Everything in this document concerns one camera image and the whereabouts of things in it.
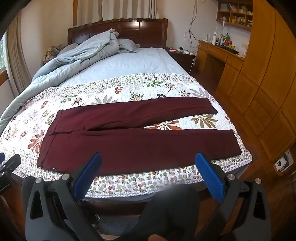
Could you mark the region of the maroon pants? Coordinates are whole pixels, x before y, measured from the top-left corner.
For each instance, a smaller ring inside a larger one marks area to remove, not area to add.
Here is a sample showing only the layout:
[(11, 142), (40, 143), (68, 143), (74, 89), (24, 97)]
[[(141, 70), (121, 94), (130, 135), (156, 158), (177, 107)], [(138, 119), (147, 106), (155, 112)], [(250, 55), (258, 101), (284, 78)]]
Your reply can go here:
[(217, 114), (207, 98), (168, 97), (60, 110), (50, 125), (37, 165), (72, 173), (95, 153), (101, 176), (159, 171), (241, 154), (232, 130), (157, 130), (155, 124), (199, 114)]

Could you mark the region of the person dark trouser leg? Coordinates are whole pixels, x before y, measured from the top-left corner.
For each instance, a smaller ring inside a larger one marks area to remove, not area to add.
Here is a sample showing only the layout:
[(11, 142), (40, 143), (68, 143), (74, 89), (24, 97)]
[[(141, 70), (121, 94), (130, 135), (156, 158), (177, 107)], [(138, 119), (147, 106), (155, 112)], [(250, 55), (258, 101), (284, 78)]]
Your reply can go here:
[(193, 240), (198, 216), (198, 191), (190, 185), (175, 185), (155, 194), (137, 224), (116, 240)]

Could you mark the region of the wooden wardrobe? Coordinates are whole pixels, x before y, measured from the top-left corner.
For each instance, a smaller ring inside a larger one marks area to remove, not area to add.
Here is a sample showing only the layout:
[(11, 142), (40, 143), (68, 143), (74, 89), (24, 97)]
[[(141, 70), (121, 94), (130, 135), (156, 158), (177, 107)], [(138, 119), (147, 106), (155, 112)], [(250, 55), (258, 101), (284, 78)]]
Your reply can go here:
[(238, 77), (218, 90), (243, 114), (270, 161), (295, 143), (295, 35), (268, 1), (253, 1), (248, 50)]

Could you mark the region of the light blue comforter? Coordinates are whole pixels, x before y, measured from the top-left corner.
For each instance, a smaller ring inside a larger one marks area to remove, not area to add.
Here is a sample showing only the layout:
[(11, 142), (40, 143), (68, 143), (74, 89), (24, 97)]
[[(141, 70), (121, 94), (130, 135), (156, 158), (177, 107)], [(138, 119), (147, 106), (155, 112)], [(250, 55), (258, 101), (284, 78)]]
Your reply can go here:
[(1, 132), (27, 101), (50, 87), (60, 85), (92, 64), (118, 53), (119, 32), (110, 29), (97, 34), (76, 48), (49, 61), (34, 75), (31, 84), (19, 94), (1, 115)]

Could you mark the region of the wooden desk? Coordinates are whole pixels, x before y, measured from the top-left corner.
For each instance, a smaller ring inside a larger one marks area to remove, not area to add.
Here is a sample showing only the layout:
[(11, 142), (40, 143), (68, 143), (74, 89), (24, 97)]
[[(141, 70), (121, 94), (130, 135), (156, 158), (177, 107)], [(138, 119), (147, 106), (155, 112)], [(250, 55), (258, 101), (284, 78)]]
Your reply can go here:
[(210, 93), (229, 97), (243, 66), (243, 58), (205, 41), (199, 42), (195, 68), (198, 81)]

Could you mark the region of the dark wooden nightstand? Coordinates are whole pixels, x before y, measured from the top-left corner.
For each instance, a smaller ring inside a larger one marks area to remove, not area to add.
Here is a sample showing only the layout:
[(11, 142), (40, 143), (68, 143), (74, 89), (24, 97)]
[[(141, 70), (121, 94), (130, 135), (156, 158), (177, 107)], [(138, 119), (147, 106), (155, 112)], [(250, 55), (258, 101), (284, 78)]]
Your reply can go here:
[(195, 62), (195, 55), (168, 47), (166, 51), (187, 73), (191, 72)]

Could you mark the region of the light blue mattress sheet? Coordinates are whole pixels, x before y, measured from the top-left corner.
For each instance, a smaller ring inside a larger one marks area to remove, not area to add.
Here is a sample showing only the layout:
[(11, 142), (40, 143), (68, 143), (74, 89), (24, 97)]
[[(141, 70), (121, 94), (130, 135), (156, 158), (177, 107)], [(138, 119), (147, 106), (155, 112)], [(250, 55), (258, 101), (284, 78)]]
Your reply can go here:
[(60, 84), (60, 87), (139, 73), (187, 72), (162, 48), (139, 48), (100, 60)]

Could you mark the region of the white bottle on desk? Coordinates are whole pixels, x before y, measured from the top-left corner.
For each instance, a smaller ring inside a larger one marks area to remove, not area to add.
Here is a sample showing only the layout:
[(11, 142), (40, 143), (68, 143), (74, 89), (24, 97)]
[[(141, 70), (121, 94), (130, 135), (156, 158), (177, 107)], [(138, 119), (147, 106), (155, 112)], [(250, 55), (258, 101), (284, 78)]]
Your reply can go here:
[(216, 41), (217, 41), (217, 33), (214, 32), (213, 38), (212, 38), (212, 45), (216, 45)]

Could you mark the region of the light blue pillow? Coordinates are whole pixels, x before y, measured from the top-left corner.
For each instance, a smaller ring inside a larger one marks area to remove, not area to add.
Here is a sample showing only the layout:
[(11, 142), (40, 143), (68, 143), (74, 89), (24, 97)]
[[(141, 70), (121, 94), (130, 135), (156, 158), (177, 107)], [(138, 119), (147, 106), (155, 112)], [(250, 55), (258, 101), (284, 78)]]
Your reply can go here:
[(117, 39), (119, 53), (134, 53), (140, 48), (140, 44), (135, 44), (130, 39)]

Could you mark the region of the dark wooden headboard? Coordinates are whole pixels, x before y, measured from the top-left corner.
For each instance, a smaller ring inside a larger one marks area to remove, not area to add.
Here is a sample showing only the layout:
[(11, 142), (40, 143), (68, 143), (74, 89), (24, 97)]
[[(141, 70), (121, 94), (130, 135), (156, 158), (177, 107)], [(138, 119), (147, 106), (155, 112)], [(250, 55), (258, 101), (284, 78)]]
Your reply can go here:
[(119, 32), (121, 39), (130, 39), (141, 48), (166, 48), (168, 20), (162, 19), (118, 19), (100, 21), (68, 29), (68, 44), (81, 44), (96, 34), (110, 29)]

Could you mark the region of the beige curtain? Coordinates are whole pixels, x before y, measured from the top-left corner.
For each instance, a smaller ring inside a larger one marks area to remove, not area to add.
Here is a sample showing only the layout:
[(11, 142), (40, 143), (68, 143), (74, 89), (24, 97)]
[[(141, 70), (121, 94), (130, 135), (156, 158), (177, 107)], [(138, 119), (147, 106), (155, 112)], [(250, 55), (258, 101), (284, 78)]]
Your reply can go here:
[(88, 0), (73, 2), (73, 26), (117, 19), (157, 19), (157, 1)]

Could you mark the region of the wooden wall shelf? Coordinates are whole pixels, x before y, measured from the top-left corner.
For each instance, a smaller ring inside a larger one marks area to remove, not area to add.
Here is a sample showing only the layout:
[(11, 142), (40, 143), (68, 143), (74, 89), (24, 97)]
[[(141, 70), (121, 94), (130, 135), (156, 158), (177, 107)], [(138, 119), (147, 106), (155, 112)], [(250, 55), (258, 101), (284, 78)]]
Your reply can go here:
[(224, 26), (251, 31), (253, 1), (218, 1), (216, 21)]

